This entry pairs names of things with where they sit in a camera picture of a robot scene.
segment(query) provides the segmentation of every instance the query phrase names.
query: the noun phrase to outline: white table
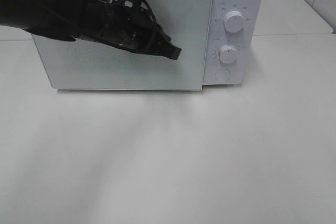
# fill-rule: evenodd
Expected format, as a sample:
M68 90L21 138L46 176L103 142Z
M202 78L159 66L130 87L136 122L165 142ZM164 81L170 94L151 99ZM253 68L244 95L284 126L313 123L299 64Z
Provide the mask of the white table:
M57 93L0 47L1 223L334 224L336 35L257 36L203 93Z
M304 0L262 0L255 35L330 34L333 29ZM0 40L32 39L25 31L1 27Z

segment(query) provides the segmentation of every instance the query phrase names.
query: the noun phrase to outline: timer knob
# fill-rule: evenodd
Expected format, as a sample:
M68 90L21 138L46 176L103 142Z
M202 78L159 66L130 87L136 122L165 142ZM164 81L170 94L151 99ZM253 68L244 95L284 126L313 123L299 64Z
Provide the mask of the timer knob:
M233 45L222 46L219 50L219 59L224 64L230 64L237 59L238 50Z
M243 29L245 23L245 15L240 10L230 10L224 15L225 29L230 33L237 33Z

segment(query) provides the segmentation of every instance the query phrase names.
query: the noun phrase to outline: microwave door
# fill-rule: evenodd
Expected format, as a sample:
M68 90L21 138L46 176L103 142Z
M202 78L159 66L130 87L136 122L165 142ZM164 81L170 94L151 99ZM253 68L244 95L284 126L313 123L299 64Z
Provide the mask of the microwave door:
M182 49L177 61L34 35L51 85L72 90L201 90L212 0L147 1L157 23Z

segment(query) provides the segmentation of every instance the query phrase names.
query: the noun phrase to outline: microwave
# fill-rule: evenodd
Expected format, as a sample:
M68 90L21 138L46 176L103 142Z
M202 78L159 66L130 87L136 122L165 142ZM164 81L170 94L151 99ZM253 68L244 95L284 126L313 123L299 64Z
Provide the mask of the microwave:
M261 0L147 0L181 48L178 60L92 41L33 35L51 86L61 90L188 90L240 84Z

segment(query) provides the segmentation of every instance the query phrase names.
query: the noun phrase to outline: microwave control panel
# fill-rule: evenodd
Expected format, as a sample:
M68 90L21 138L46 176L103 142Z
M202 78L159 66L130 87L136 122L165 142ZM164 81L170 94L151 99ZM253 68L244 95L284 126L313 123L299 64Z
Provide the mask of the microwave control panel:
M240 84L261 0L213 0L204 85Z

